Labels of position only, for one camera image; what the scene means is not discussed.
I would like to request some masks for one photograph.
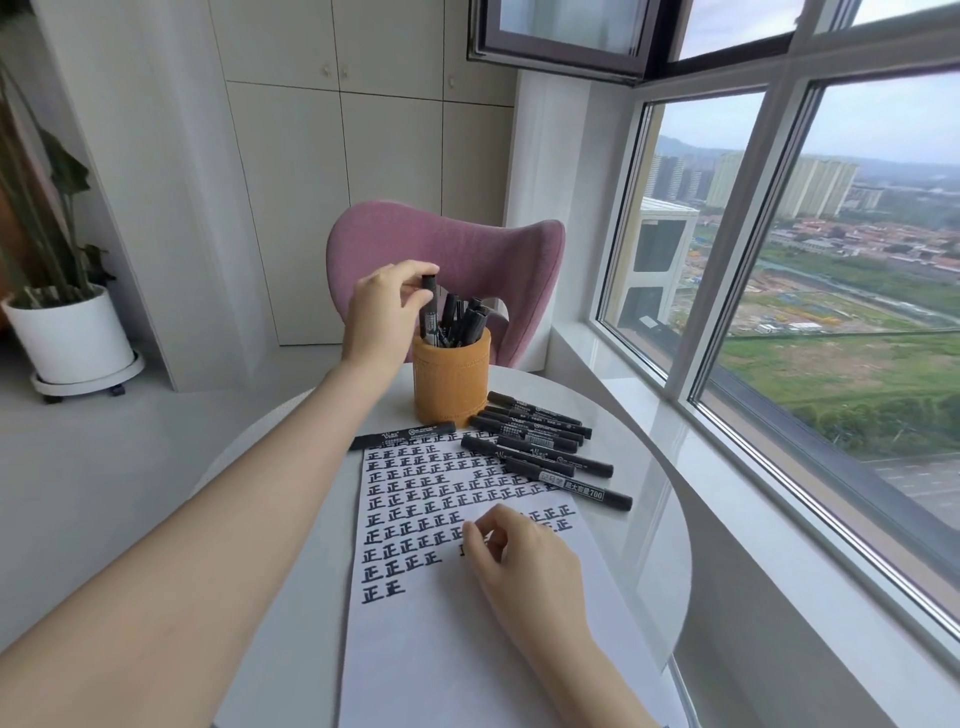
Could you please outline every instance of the cabinet door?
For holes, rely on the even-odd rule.
[[[338,344],[326,238],[349,206],[340,94],[227,84],[280,344]]]
[[[444,102],[444,217],[503,225],[514,110]]]
[[[443,98],[444,0],[334,0],[340,88]]]
[[[341,94],[350,201],[397,200],[440,212],[443,105]]]
[[[224,78],[336,89],[330,0],[211,0]]]
[[[516,70],[467,61],[469,0],[446,0],[444,10],[444,100],[511,107]]]

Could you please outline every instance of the field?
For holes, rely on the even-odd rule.
[[[769,244],[763,246],[760,260],[829,278],[894,301],[906,301],[951,316],[960,315],[960,285],[895,273],[879,260],[816,255]]]
[[[960,392],[960,332],[732,336],[719,361],[788,409]]]

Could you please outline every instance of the right hand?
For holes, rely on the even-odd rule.
[[[575,660],[592,644],[580,559],[552,528],[497,503],[464,523],[464,553],[534,670]]]

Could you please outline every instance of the sky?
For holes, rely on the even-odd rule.
[[[856,22],[947,0],[863,0]],[[694,0],[682,57],[792,29],[802,0]],[[743,18],[753,19],[744,24]],[[743,149],[761,93],[670,104],[660,133],[698,147]],[[827,89],[805,154],[960,164],[960,72]]]

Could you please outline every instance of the white flower pot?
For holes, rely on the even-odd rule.
[[[43,382],[101,379],[133,363],[110,294],[99,285],[93,288],[96,298],[57,308],[14,308],[12,296],[0,303]]]

